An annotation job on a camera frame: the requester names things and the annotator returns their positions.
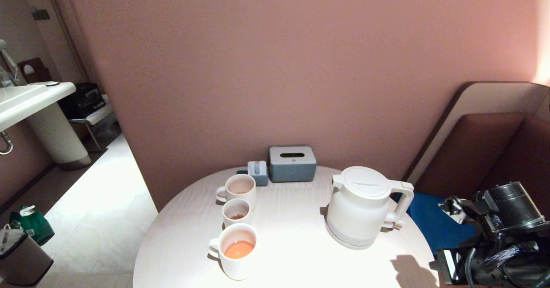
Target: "gray tissue box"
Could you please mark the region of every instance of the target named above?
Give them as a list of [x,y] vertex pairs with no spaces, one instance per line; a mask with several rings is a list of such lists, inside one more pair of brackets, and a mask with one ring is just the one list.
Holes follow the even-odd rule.
[[317,160],[307,145],[269,148],[269,178],[273,183],[311,182],[316,168]]

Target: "white table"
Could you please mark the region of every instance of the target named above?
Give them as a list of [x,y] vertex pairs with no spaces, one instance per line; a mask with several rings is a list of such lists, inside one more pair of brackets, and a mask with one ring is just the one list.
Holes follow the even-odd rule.
[[354,251],[328,234],[320,208],[332,193],[332,175],[318,167],[313,182],[258,187],[253,226],[258,231],[259,270],[250,278],[226,277],[207,253],[222,232],[216,188],[237,170],[199,180],[177,194],[159,213],[139,249],[134,288],[183,287],[438,287],[438,274],[424,236],[408,215],[401,230],[380,233],[374,245]]

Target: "wall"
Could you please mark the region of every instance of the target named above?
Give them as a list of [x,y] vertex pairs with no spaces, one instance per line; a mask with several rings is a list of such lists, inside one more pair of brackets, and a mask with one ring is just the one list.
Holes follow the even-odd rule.
[[71,0],[157,208],[313,146],[405,174],[470,80],[532,80],[536,0]]
[[533,83],[550,86],[550,0],[537,0],[537,74]]
[[[59,78],[26,0],[0,0],[0,25],[0,39],[8,43],[8,53],[15,62],[40,57],[52,77]],[[52,163],[26,123],[6,131],[14,149],[9,155],[0,156],[0,205]]]
[[60,82],[81,82],[83,75],[67,44],[67,39],[63,34],[51,0],[27,0],[27,2],[27,8],[45,9],[48,11],[49,19],[36,21],[36,26],[43,36],[43,41],[48,48],[49,54],[57,65],[61,77]]
[[88,79],[88,82],[96,83],[99,86],[100,90],[103,92],[104,90],[101,84],[100,75],[98,73],[97,68],[95,67],[94,60],[90,55],[90,50],[83,37],[82,30],[80,29],[80,25],[76,20],[76,16],[74,15],[73,7],[71,6],[70,1],[69,0],[54,0],[54,1],[59,10],[58,11],[59,15],[61,19],[63,19],[63,22],[67,27],[67,31],[69,32],[70,39],[76,51],[76,57],[80,59],[82,63],[82,70],[84,71],[84,74]]

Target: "metal drain pipe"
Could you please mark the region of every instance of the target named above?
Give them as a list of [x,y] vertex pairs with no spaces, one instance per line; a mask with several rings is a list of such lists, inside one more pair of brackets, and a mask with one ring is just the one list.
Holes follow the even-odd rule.
[[9,135],[6,131],[0,131],[0,137],[2,137],[2,139],[4,139],[4,141],[6,142],[6,145],[8,145],[8,148],[4,150],[0,150],[0,155],[4,156],[12,152],[13,144],[12,144],[12,140],[10,140]]

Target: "cup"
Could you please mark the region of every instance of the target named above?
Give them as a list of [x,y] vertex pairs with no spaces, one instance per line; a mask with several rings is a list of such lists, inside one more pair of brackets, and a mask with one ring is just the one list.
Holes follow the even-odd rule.
[[227,227],[208,244],[208,253],[219,258],[223,271],[234,280],[249,278],[255,267],[256,230],[244,223]]
[[225,186],[216,190],[218,201],[227,202],[236,198],[246,200],[250,204],[251,210],[256,208],[256,180],[252,176],[235,174],[227,179]]
[[222,207],[223,222],[226,224],[226,228],[232,224],[252,223],[252,210],[250,204],[243,199],[232,199],[226,202]]

